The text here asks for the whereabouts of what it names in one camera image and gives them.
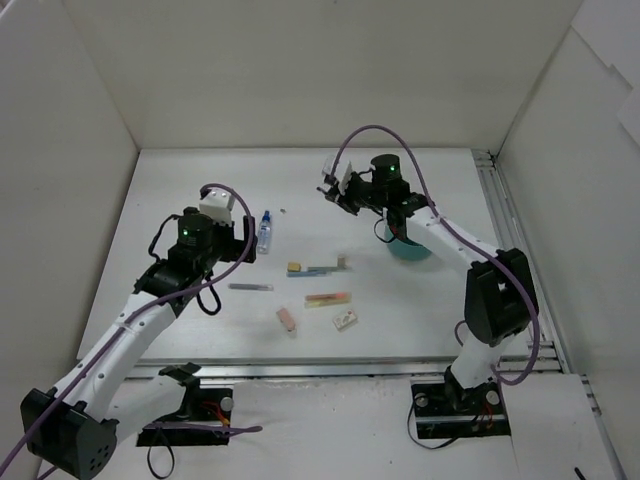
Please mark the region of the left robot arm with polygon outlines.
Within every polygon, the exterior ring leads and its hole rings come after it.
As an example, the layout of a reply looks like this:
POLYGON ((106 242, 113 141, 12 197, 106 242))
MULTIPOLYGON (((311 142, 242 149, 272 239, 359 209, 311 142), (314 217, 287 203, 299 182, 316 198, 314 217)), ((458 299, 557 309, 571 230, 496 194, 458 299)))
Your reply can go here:
POLYGON ((234 224, 195 207, 177 217, 177 241, 136 281, 123 311, 73 371, 47 391, 32 389, 20 404, 27 449, 76 479, 93 479, 119 443, 174 416, 199 409, 200 380, 193 363, 161 369, 142 393, 118 406, 113 398, 140 357, 204 288, 218 262, 233 268, 256 259, 255 220, 234 224))

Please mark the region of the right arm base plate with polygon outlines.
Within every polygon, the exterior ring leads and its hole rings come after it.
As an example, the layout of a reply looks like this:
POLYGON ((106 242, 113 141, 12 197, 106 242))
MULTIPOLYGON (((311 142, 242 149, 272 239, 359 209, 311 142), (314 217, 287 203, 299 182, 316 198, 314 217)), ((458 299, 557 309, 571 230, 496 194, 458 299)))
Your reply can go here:
POLYGON ((510 436, 511 427, 500 387, 480 386, 455 407, 444 382, 411 384, 409 426, 418 440, 450 445, 461 439, 510 436))

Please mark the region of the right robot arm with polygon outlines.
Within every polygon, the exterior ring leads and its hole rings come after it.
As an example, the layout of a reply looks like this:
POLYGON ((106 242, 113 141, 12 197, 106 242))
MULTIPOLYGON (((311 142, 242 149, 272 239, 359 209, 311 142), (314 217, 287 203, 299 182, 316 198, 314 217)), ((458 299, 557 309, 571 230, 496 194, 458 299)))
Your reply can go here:
POLYGON ((506 346, 539 312, 526 255, 493 247, 435 213, 427 197, 403 179, 394 154, 374 157, 367 172, 327 160, 322 176, 319 190, 326 200, 352 215, 363 209, 376 213, 396 240, 425 247, 464 278, 468 334, 445 373, 442 398, 455 412, 468 410, 478 389, 496 379, 506 346))

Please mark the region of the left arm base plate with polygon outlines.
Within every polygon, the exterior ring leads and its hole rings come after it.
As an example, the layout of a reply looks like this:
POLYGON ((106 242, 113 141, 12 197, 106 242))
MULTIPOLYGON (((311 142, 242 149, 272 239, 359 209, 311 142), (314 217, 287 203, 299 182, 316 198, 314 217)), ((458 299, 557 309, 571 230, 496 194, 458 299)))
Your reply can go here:
MULTIPOLYGON (((229 387, 201 388, 187 395, 186 404, 172 414, 158 419, 160 423, 178 422, 204 424, 213 427, 229 426, 234 407, 233 389, 229 387)), ((227 446, 227 434, 193 427, 163 427, 160 432, 145 428, 136 437, 137 447, 211 447, 227 446)))

